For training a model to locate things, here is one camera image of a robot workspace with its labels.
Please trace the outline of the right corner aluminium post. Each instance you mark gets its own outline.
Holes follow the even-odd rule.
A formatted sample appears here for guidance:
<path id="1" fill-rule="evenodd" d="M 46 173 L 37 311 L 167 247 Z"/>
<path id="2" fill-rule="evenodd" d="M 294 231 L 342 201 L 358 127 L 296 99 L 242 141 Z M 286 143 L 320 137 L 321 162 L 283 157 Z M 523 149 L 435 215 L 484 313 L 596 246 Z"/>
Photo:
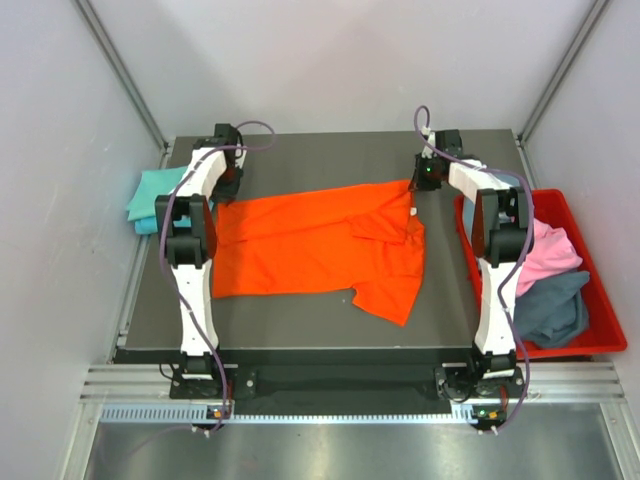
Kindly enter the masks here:
<path id="1" fill-rule="evenodd" d="M 516 136 L 521 146 L 524 146 L 533 137 L 533 134 L 569 76 L 578 57 L 611 4 L 611 0 L 595 0 L 590 2 L 586 14 L 580 20 L 578 28 L 571 36 L 549 80 L 546 82 L 541 94 L 536 100 L 531 113 L 528 115 L 521 131 Z"/>

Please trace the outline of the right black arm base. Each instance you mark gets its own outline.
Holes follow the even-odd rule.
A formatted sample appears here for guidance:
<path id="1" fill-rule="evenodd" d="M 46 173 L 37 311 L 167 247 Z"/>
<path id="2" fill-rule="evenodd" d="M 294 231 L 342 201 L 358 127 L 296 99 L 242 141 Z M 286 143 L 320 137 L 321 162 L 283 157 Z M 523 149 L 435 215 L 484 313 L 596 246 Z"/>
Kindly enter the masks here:
<path id="1" fill-rule="evenodd" d="M 484 375 L 472 362 L 442 363 L 434 369 L 435 385 L 440 398 L 455 403 L 481 401 L 505 404 L 523 393 L 525 378 L 520 367 L 507 375 Z"/>

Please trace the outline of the orange t shirt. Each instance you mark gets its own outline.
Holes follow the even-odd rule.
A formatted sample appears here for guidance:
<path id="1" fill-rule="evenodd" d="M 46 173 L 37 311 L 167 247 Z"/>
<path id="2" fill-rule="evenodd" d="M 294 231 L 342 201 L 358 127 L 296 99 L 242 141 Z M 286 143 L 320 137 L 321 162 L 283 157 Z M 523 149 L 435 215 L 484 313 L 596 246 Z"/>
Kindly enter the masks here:
<path id="1" fill-rule="evenodd" d="M 406 180 L 220 205 L 216 233 L 216 299 L 351 289 L 403 326 L 421 289 L 426 233 Z"/>

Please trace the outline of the pink t shirt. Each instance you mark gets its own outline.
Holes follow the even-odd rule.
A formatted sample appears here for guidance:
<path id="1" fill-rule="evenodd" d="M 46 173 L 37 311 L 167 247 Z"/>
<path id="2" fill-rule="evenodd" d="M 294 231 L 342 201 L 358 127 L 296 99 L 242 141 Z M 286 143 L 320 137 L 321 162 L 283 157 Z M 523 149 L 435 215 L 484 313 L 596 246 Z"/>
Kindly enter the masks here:
<path id="1" fill-rule="evenodd" d="M 533 233 L 533 248 L 520 270 L 517 297 L 524 295 L 538 281 L 577 269 L 583 262 L 564 228 L 554 228 L 535 218 Z"/>

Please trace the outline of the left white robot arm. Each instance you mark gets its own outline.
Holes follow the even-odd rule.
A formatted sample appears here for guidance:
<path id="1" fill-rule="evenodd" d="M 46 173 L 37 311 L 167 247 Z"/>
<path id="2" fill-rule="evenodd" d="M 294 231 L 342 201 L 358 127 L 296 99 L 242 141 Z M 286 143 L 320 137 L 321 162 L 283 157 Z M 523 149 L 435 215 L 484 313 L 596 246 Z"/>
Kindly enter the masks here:
<path id="1" fill-rule="evenodd" d="M 155 200 L 159 260 L 178 297 L 182 321 L 180 352 L 185 372 L 205 396 L 226 387 L 218 335 L 213 325 L 211 271 L 217 249 L 211 205 L 235 198 L 245 154 L 239 130 L 217 124 L 196 141 L 191 161 L 170 193 Z"/>

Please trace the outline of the left corner aluminium post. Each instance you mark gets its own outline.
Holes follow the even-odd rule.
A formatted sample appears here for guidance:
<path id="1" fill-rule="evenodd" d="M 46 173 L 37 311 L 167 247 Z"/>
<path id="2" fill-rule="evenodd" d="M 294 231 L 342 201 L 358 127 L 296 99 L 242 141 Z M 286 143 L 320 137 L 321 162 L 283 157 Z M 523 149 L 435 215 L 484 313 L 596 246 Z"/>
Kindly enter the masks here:
<path id="1" fill-rule="evenodd" d="M 161 132 L 147 102 L 143 98 L 141 91 L 105 28 L 93 3 L 89 0 L 71 0 L 70 3 L 76 9 L 90 35 L 96 42 L 147 133 L 161 151 L 166 151 L 169 142 Z"/>

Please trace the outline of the aluminium frame rail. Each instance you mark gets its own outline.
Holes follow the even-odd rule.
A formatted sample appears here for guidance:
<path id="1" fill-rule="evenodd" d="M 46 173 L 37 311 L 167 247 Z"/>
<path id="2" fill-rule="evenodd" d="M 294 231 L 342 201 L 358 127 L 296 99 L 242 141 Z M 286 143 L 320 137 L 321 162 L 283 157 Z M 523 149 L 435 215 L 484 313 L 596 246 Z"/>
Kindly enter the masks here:
<path id="1" fill-rule="evenodd" d="M 97 365 L 89 368 L 84 401 L 160 402 L 170 382 L 149 365 Z M 611 362 L 542 362 L 530 365 L 528 403 L 620 403 L 625 394 Z"/>

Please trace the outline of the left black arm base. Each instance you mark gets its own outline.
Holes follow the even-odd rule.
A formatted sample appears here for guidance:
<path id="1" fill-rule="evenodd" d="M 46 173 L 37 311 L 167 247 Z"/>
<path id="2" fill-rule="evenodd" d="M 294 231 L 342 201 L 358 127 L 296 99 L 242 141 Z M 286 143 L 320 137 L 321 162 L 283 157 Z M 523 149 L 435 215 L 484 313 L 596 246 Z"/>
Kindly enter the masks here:
<path id="1" fill-rule="evenodd" d="M 160 364 L 159 373 L 170 382 L 169 398 L 172 400 L 222 400 L 223 386 L 217 377 L 204 375 L 188 378 L 177 365 Z M 228 368 L 225 370 L 227 400 L 247 400 L 256 395 L 258 370 L 256 368 Z"/>

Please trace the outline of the corner aluminium post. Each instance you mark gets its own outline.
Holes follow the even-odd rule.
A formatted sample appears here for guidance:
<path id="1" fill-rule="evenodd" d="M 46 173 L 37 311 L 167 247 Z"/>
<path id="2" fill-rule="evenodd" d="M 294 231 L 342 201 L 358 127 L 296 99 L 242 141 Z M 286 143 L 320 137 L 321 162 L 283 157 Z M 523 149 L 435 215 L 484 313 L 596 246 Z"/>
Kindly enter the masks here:
<path id="1" fill-rule="evenodd" d="M 521 131 L 516 136 L 521 146 L 524 146 L 533 137 L 533 134 L 569 76 L 578 57 L 611 4 L 611 0 L 595 0 L 590 2 L 586 14 L 580 20 L 578 28 L 571 36 L 549 80 L 546 82 L 541 94 L 536 100 L 531 113 L 528 115 Z"/>
<path id="2" fill-rule="evenodd" d="M 147 133 L 161 151 L 166 151 L 169 142 L 161 132 L 147 102 L 143 98 L 141 91 L 105 28 L 93 3 L 89 0 L 71 0 L 70 3 L 76 9 L 90 35 L 96 42 Z"/>

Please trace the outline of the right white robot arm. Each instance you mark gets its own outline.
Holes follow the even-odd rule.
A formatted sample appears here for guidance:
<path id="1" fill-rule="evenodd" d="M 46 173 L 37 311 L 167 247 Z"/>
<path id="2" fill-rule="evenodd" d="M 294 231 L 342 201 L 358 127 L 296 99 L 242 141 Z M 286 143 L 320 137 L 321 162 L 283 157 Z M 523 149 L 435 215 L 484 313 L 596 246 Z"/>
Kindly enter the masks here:
<path id="1" fill-rule="evenodd" d="M 513 316 L 518 280 L 533 246 L 531 192 L 505 182 L 481 161 L 464 158 L 458 131 L 422 126 L 417 132 L 425 146 L 415 156 L 410 188 L 434 191 L 448 184 L 474 206 L 471 247 L 482 286 L 477 364 L 469 367 L 466 380 L 474 393 L 487 396 L 516 370 Z"/>

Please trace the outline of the folded teal t shirt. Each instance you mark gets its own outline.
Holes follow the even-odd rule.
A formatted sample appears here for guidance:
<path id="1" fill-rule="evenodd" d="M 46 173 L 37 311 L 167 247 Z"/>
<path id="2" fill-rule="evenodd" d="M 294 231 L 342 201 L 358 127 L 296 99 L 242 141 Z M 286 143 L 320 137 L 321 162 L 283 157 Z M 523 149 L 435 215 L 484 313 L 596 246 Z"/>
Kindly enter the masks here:
<path id="1" fill-rule="evenodd" d="M 186 166 L 168 169 L 144 170 L 126 211 L 130 222 L 155 216 L 155 200 L 169 194 L 180 182 Z"/>

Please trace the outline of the red plastic bin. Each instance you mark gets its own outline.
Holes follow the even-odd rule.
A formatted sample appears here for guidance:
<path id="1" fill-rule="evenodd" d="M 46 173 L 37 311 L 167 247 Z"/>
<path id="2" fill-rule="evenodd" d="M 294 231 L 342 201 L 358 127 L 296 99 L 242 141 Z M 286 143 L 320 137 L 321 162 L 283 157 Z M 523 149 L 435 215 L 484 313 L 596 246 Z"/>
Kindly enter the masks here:
<path id="1" fill-rule="evenodd" d="M 469 268 L 469 278 L 480 308 L 481 273 L 477 260 L 473 255 L 470 242 L 471 235 L 467 236 L 465 234 L 463 226 L 462 212 L 464 198 L 463 195 L 460 195 L 454 201 L 455 218 L 463 252 Z M 583 262 L 581 266 L 574 270 L 587 271 L 590 274 L 589 283 L 582 288 L 582 297 L 589 312 L 589 327 L 584 333 L 563 348 L 542 349 L 537 347 L 533 342 L 523 341 L 514 325 L 514 331 L 517 333 L 516 339 L 520 339 L 524 344 L 523 347 L 519 348 L 518 356 L 520 358 L 529 357 L 531 359 L 591 356 L 625 350 L 627 347 L 625 336 L 563 194 L 554 189 L 536 190 L 532 194 L 532 199 L 534 217 L 554 228 L 564 228 L 578 255 L 582 257 Z"/>

